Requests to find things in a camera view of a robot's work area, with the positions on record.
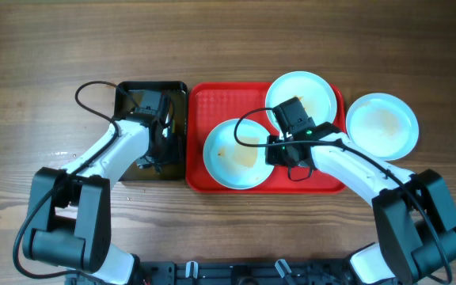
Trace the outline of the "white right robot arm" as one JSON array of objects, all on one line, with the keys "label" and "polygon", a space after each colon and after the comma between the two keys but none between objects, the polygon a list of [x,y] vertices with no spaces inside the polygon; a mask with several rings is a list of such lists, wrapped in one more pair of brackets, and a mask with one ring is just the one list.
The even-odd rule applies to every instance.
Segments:
[{"label": "white right robot arm", "polygon": [[451,283],[456,205],[437,172],[414,173],[376,158],[332,123],[315,124],[295,97],[269,112],[284,136],[268,139],[272,162],[326,173],[371,206],[378,240],[349,257],[357,283]]}]

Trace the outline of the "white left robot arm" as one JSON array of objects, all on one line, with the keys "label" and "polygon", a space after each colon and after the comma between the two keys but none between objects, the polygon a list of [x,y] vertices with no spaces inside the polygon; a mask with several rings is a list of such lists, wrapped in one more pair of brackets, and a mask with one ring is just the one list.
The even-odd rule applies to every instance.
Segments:
[{"label": "white left robot arm", "polygon": [[167,93],[144,91],[126,116],[109,119],[108,130],[80,158],[34,175],[12,252],[22,275],[145,282],[140,259],[111,242],[110,194],[133,164],[160,173],[164,165],[180,160],[182,148],[174,144],[171,130],[176,109]]}]

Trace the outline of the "light blue plate bottom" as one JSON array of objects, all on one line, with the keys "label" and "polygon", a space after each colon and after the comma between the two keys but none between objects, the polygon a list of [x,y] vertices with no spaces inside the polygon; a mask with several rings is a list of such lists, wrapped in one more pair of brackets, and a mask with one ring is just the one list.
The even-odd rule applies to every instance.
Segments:
[{"label": "light blue plate bottom", "polygon": [[219,184],[235,190],[255,188],[274,170],[265,162],[269,132],[252,120],[226,120],[209,133],[203,145],[203,163],[208,174]]}]

